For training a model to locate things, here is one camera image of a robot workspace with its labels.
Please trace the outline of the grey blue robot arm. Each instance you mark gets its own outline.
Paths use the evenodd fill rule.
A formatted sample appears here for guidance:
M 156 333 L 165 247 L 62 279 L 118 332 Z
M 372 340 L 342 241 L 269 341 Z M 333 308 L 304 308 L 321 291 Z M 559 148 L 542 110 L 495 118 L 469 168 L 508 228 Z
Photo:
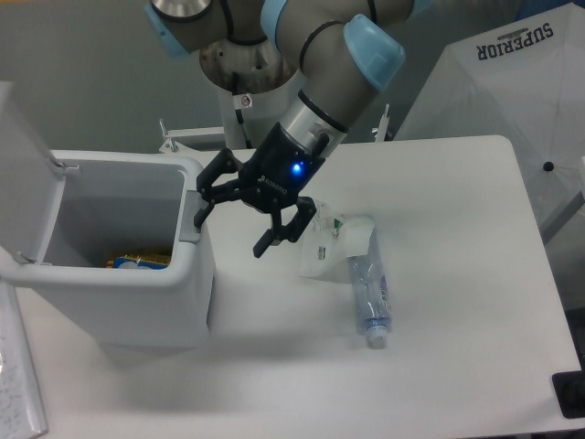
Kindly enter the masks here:
M 270 42 L 305 78 L 292 105 L 246 162 L 221 150 L 197 178 L 203 225 L 217 204 L 241 200 L 271 217 L 255 244 L 297 241 L 316 212 L 303 189 L 405 59 L 388 34 L 425 11 L 425 1 L 150 1 L 145 12 L 163 46 L 185 56 L 226 40 Z

